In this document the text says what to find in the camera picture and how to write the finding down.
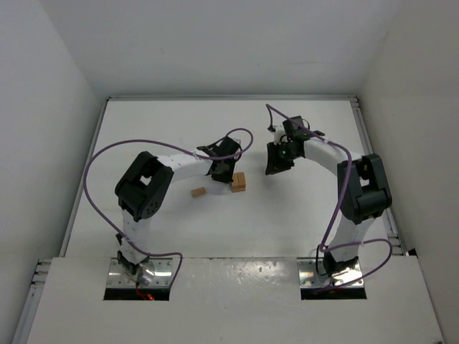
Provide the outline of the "wood block one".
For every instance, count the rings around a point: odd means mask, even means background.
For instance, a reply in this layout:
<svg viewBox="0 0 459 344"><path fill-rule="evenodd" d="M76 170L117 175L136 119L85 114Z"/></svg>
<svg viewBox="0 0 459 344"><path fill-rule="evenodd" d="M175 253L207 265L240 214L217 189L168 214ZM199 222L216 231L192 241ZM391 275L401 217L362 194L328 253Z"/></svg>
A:
<svg viewBox="0 0 459 344"><path fill-rule="evenodd" d="M206 194L205 187L200 187L200 188L196 188L196 189L191 190L191 196L192 197L200 197L200 196L203 196L205 194Z"/></svg>

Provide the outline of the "wood block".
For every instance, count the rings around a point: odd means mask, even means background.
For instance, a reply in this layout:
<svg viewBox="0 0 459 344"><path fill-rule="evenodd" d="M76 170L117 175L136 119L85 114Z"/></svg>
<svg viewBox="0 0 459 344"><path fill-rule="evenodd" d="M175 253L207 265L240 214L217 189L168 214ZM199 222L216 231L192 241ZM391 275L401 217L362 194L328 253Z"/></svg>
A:
<svg viewBox="0 0 459 344"><path fill-rule="evenodd" d="M232 176L232 182L236 184L245 184L245 174L243 172L236 172Z"/></svg>

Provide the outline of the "wood block three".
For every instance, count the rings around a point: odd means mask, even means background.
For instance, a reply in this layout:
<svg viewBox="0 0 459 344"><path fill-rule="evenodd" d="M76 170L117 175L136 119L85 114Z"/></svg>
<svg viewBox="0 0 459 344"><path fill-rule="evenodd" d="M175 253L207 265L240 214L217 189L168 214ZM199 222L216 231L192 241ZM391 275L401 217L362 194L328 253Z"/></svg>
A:
<svg viewBox="0 0 459 344"><path fill-rule="evenodd" d="M232 193L243 192L246 191L246 184L245 183L231 183L231 191Z"/></svg>

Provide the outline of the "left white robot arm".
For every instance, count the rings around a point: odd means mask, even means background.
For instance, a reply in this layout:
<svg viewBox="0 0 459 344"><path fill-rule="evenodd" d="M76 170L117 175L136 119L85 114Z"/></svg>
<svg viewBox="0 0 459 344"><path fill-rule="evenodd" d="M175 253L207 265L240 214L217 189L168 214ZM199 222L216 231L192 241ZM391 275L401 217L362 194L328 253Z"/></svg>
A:
<svg viewBox="0 0 459 344"><path fill-rule="evenodd" d="M123 216L117 257L127 273L137 274L147 259L144 244L151 218L161 208L169 186L195 176L210 176L213 181L231 183L236 154L241 150L239 140L226 136L191 153L154 156L144 151L138 154L115 187Z"/></svg>

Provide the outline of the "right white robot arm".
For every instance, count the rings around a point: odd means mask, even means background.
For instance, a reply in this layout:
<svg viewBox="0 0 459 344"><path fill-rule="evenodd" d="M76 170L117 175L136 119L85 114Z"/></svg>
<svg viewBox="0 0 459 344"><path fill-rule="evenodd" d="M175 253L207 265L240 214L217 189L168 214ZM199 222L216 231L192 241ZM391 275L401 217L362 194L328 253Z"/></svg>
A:
<svg viewBox="0 0 459 344"><path fill-rule="evenodd" d="M267 144L267 176L290 170L294 160L316 162L337 178L338 198L331 222L317 250L323 252L326 276L353 267L359 245L373 224L392 205L384 164L377 154L360 155L303 126L300 116L270 124L273 141Z"/></svg>

